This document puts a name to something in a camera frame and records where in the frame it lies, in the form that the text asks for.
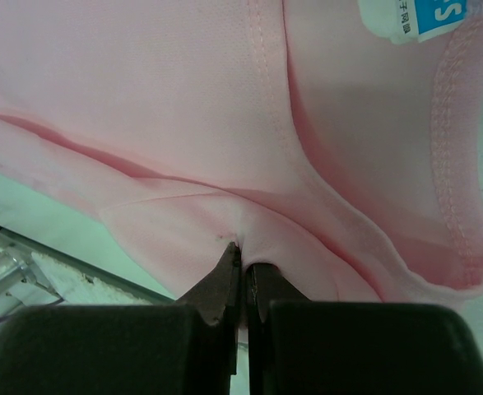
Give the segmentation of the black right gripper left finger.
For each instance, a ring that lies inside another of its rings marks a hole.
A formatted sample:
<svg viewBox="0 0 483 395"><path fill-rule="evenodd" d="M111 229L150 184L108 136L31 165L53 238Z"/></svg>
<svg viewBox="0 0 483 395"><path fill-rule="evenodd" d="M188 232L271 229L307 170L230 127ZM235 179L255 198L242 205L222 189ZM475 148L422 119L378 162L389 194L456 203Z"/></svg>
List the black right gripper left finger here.
<svg viewBox="0 0 483 395"><path fill-rule="evenodd" d="M241 253L229 244L170 304L24 309L0 332L0 394L227 394L240 283Z"/></svg>

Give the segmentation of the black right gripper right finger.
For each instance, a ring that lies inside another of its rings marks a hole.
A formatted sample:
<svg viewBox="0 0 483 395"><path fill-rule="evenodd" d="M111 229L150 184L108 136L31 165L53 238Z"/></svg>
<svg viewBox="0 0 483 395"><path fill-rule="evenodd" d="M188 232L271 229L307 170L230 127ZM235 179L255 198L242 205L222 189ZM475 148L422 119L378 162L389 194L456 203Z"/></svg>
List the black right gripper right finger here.
<svg viewBox="0 0 483 395"><path fill-rule="evenodd" d="M268 263L245 289L253 394L483 394L481 353L451 309L312 301Z"/></svg>

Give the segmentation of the light pink t-shirt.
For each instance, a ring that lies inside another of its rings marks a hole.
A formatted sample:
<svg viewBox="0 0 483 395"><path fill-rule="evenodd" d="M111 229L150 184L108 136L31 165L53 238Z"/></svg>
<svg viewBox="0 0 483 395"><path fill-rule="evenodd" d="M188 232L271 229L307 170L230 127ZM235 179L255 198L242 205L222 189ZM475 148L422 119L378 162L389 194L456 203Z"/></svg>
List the light pink t-shirt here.
<svg viewBox="0 0 483 395"><path fill-rule="evenodd" d="M0 174L182 295L230 241L319 300L483 291L483 8L0 1Z"/></svg>

